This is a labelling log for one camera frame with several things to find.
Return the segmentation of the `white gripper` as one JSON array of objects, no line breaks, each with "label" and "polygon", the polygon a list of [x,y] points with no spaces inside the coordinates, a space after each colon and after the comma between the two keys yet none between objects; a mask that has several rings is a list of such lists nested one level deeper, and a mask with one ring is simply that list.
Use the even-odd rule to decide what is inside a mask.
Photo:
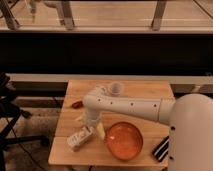
[{"label": "white gripper", "polygon": [[87,127],[96,127],[98,136],[105,139],[105,129],[100,121],[100,112],[95,110],[86,109],[83,113],[83,124]]}]

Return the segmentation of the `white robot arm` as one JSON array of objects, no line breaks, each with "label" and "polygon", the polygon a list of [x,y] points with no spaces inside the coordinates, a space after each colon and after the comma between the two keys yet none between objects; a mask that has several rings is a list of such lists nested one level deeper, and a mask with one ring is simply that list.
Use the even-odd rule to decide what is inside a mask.
[{"label": "white robot arm", "polygon": [[83,98],[86,124],[102,111],[117,112],[169,126],[168,171],[213,171],[213,99],[187,94],[179,99],[112,97],[103,86]]}]

